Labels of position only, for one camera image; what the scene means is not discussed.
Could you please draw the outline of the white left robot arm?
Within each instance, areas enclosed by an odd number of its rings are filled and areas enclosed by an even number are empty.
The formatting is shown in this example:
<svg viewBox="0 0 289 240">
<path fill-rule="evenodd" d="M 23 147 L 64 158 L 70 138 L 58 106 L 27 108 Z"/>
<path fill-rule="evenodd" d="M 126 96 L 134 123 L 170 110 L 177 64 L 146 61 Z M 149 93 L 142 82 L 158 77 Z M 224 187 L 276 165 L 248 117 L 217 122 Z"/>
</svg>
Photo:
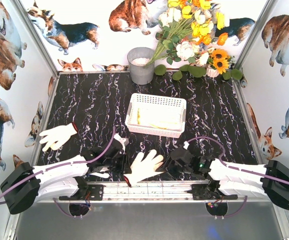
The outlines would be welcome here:
<svg viewBox="0 0 289 240">
<path fill-rule="evenodd" d="M 85 149 L 81 154 L 50 165 L 23 162 L 0 185 L 10 214 L 26 211 L 34 203 L 59 199 L 81 200 L 90 195 L 86 176 L 107 179 L 111 172 L 130 173 L 126 138 L 104 147 Z"/>
</svg>

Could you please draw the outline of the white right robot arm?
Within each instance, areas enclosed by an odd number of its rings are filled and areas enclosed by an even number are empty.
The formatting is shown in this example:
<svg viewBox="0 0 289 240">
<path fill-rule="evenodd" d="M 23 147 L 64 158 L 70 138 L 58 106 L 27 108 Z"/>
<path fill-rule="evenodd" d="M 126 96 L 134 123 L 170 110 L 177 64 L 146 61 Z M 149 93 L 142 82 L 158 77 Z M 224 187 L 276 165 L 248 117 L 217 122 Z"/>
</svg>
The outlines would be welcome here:
<svg viewBox="0 0 289 240">
<path fill-rule="evenodd" d="M 195 195 L 199 199 L 234 199 L 237 196 L 271 200 L 289 210 L 289 168 L 271 160 L 268 164 L 248 165 L 224 162 L 212 156 L 195 156 L 184 147 L 173 150 L 158 171 L 171 180 L 190 174 L 209 183 Z"/>
</svg>

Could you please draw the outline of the orange dotted white glove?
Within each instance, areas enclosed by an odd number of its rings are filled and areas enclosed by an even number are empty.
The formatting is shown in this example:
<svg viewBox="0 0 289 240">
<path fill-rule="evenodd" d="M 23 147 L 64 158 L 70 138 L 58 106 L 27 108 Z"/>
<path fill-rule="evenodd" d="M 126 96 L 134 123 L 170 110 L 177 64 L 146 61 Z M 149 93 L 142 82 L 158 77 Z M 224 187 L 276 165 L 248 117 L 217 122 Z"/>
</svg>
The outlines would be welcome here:
<svg viewBox="0 0 289 240">
<path fill-rule="evenodd" d="M 142 127 L 164 130 L 180 130 L 182 128 L 181 114 L 167 109 L 138 108 L 136 123 Z"/>
</svg>

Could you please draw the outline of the cream knit glove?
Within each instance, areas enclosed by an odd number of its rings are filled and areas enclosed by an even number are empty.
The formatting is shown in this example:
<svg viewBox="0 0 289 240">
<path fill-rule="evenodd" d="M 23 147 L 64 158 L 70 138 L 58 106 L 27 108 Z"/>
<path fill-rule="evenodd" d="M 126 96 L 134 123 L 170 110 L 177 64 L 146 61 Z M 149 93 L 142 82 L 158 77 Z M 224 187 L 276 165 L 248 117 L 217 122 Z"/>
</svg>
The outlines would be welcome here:
<svg viewBox="0 0 289 240">
<path fill-rule="evenodd" d="M 53 151 L 58 150 L 63 146 L 71 136 L 78 133 L 78 128 L 75 123 L 70 123 L 68 125 L 60 125 L 48 130 L 42 131 L 39 136 L 43 137 L 39 143 L 44 144 L 42 148 L 43 152 L 46 152 L 48 149 Z"/>
<path fill-rule="evenodd" d="M 140 181 L 164 173 L 163 171 L 158 171 L 164 161 L 164 157 L 161 154 L 157 154 L 157 151 L 152 149 L 146 157 L 144 156 L 143 152 L 139 152 L 130 166 L 131 173 L 123 175 L 130 188 Z"/>
</svg>

